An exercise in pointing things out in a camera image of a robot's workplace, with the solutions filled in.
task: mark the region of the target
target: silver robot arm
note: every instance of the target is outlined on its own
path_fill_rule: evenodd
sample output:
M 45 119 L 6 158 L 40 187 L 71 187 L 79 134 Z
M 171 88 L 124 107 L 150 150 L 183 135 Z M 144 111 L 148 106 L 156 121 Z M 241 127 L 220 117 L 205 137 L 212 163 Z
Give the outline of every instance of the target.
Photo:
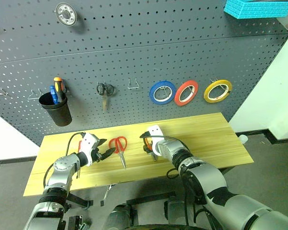
M 158 126 L 148 129 L 156 155 L 167 158 L 179 171 L 185 188 L 228 230 L 288 230 L 288 217 L 246 196 L 228 191 L 220 170 L 193 156 L 178 140 L 165 140 Z
M 64 213 L 69 209 L 66 200 L 69 193 L 72 176 L 83 166 L 90 166 L 93 162 L 104 160 L 115 149 L 108 149 L 106 153 L 98 153 L 98 146 L 105 139 L 98 139 L 95 135 L 82 133 L 83 139 L 79 153 L 61 157 L 54 164 L 54 172 L 45 186 L 39 203 L 34 207 L 24 230 L 64 230 L 66 222 L 62 221 Z

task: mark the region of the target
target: pegboard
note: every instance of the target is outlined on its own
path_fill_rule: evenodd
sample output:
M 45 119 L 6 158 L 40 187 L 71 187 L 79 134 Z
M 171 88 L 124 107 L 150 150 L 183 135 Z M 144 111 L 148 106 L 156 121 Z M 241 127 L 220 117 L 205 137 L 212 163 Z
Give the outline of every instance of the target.
M 276 19 L 237 20 L 224 1 L 69 1 L 79 15 L 74 27 L 60 24 L 59 1 L 0 2 L 0 116 L 36 144 L 44 135 L 222 112 L 227 120 L 259 81 L 288 37 Z M 33 90 L 48 92 L 53 78 L 68 87 L 73 121 L 56 126 Z M 128 78 L 139 89 L 129 90 Z M 178 88 L 199 83 L 186 106 L 153 104 L 148 92 L 158 81 Z M 207 103 L 210 79 L 233 84 L 230 96 Z M 116 87 L 102 111 L 97 82 Z

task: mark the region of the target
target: black cup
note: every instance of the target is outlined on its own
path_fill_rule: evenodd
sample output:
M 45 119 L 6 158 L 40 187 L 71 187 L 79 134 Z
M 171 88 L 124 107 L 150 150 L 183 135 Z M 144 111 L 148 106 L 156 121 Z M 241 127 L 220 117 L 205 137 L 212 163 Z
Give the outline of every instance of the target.
M 67 97 L 59 104 L 54 104 L 50 92 L 47 92 L 38 101 L 47 110 L 57 126 L 66 126 L 72 122 L 71 112 L 67 105 Z

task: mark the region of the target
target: masking tape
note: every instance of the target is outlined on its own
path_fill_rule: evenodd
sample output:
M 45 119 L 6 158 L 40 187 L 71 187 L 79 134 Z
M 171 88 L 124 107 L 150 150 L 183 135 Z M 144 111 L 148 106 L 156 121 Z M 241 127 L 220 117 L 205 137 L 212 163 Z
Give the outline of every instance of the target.
M 187 98 L 181 100 L 180 99 L 181 94 L 185 90 L 190 90 L 190 94 L 189 96 L 187 96 Z M 196 81 L 193 80 L 186 81 L 177 89 L 174 101 L 178 106 L 184 106 L 190 101 L 192 101 L 192 99 L 197 94 L 197 91 L 198 91 L 198 83 Z
M 164 99 L 156 98 L 156 91 L 160 89 L 165 90 L 166 93 L 168 92 L 168 89 L 170 89 L 169 90 L 170 92 L 166 98 Z M 176 93 L 175 85 L 173 85 L 172 82 L 164 80 L 164 81 L 157 82 L 155 85 L 153 85 L 153 87 L 150 89 L 149 97 L 152 100 L 152 102 L 155 104 L 167 104 L 173 100 L 175 93 Z
M 216 98 L 211 98 L 209 96 L 210 92 L 215 88 L 215 87 L 218 87 L 218 86 L 225 86 L 225 91 L 224 93 L 222 93 L 220 96 L 216 97 Z M 218 80 L 218 81 L 215 81 L 213 83 L 211 83 L 206 89 L 205 89 L 205 92 L 204 92 L 204 98 L 207 102 L 209 103 L 216 103 L 216 102 L 220 102 L 222 100 L 224 100 L 225 98 L 227 98 L 227 96 L 230 94 L 232 90 L 232 85 L 230 83 L 230 81 L 228 80 Z

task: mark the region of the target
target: red tape roll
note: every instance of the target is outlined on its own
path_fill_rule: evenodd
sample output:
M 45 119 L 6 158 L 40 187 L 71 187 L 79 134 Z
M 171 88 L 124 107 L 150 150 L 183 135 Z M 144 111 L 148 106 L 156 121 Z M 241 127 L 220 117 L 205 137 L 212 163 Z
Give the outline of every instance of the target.
M 182 92 L 184 90 L 190 90 L 190 95 L 184 99 L 181 100 L 180 96 L 182 94 Z M 176 94 L 175 94 L 175 103 L 179 106 L 184 106 L 187 103 L 189 103 L 190 101 L 192 101 L 192 99 L 195 97 L 195 95 L 197 94 L 198 91 L 198 83 L 196 81 L 193 80 L 189 80 L 185 83 L 183 83 L 177 90 Z

